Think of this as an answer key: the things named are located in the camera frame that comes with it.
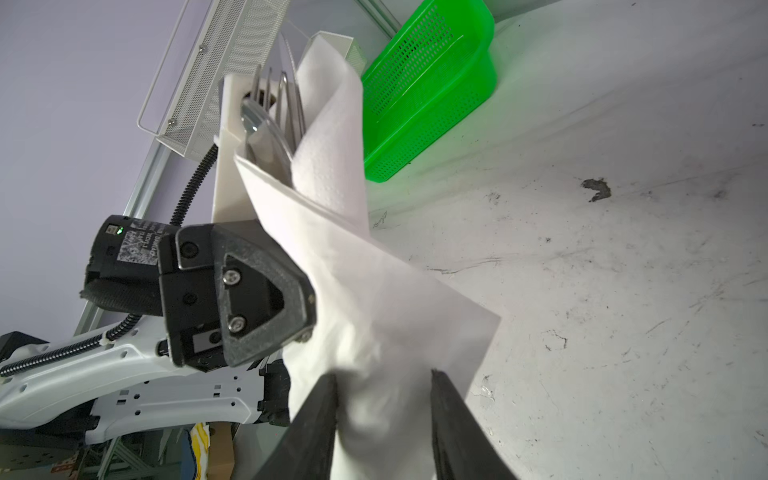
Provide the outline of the silver knife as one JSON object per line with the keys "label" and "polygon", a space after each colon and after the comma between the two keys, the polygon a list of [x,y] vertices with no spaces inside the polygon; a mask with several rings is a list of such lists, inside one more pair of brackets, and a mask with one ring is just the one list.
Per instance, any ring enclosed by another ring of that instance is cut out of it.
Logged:
{"label": "silver knife", "polygon": [[286,84],[287,122],[291,130],[293,149],[296,150],[306,132],[306,122],[300,88],[296,78],[295,61],[289,42],[283,33],[279,34],[279,53]]}

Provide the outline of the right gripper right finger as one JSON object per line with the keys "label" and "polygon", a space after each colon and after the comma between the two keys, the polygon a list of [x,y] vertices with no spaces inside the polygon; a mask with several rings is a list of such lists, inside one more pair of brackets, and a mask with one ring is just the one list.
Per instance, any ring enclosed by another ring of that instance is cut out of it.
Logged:
{"label": "right gripper right finger", "polygon": [[517,480],[497,454],[445,372],[433,369],[430,392],[436,478]]}

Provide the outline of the silver fork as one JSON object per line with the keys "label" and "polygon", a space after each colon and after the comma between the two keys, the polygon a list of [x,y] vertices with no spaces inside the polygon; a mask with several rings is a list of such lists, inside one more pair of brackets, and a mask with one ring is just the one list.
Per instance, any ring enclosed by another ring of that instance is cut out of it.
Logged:
{"label": "silver fork", "polygon": [[258,64],[246,96],[261,105],[277,123],[287,140],[289,152],[294,155],[297,149],[293,149],[291,130],[287,122],[287,93],[283,71],[279,72],[277,81],[273,81],[272,69],[266,70],[263,64]]}

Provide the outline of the silver spoon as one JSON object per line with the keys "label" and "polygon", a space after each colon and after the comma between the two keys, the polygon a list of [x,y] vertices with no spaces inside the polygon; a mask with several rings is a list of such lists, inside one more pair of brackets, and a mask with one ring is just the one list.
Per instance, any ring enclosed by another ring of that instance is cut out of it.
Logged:
{"label": "silver spoon", "polygon": [[278,182],[292,187],[292,154],[277,123],[250,96],[241,102],[241,122],[246,133],[247,159]]}

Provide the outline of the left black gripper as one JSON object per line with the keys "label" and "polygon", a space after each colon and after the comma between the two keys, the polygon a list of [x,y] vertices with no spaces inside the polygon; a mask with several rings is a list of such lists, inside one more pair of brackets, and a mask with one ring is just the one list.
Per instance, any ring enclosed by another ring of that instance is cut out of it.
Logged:
{"label": "left black gripper", "polygon": [[178,231],[108,217],[91,247],[80,296],[107,311],[163,318],[164,352],[194,369],[251,363],[311,336],[313,286],[258,221],[213,226],[216,289],[211,269],[179,267]]}

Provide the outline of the green plastic basket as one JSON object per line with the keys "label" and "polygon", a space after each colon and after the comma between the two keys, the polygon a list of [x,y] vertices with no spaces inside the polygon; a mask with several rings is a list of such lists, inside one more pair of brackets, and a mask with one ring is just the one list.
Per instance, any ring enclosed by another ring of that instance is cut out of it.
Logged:
{"label": "green plastic basket", "polygon": [[362,76],[367,180],[388,181],[491,97],[494,31],[482,0],[415,10]]}

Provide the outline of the white paper napkin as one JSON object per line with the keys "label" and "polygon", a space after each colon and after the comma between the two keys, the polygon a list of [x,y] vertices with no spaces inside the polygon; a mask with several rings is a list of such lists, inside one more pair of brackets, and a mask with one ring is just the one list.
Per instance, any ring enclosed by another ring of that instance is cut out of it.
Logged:
{"label": "white paper napkin", "polygon": [[297,80],[307,130],[291,184],[235,156],[266,232],[315,292],[310,339],[283,350],[289,413],[332,373],[340,400],[332,477],[431,479],[431,373],[445,372],[466,394],[500,319],[371,237],[357,72],[317,39]]}

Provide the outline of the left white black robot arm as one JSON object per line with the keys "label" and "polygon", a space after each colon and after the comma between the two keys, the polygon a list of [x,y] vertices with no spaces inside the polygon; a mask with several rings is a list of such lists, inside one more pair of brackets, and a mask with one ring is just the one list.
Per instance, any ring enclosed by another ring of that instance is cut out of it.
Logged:
{"label": "left white black robot arm", "polygon": [[169,223],[104,222],[82,296],[124,319],[64,346],[14,350],[1,367],[3,429],[40,428],[142,381],[259,360],[313,327],[308,277],[257,221],[184,225],[217,156],[204,156]]}

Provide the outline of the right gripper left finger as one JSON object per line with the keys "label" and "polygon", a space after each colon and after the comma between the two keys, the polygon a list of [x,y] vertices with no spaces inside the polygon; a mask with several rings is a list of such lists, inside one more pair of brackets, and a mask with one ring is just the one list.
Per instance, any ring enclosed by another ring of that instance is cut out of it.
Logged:
{"label": "right gripper left finger", "polygon": [[324,374],[253,479],[330,479],[338,405],[336,377]]}

